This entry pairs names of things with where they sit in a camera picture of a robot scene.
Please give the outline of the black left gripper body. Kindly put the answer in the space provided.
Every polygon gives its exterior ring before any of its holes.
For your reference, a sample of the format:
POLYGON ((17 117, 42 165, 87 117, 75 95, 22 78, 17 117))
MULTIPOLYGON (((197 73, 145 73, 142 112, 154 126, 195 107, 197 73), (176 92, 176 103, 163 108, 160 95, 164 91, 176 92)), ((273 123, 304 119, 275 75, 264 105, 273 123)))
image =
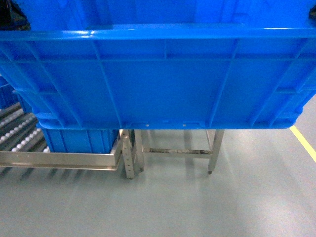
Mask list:
POLYGON ((0 1, 1 31, 30 31, 31 25, 19 5, 12 0, 0 1))

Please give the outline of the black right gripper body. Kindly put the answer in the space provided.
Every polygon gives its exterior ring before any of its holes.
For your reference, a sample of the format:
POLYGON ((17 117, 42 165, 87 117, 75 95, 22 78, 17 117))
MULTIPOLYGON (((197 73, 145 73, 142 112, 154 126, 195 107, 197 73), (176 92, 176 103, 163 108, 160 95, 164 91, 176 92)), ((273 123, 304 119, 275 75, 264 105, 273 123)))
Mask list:
POLYGON ((316 5, 314 5, 309 11, 309 19, 316 20, 316 5))

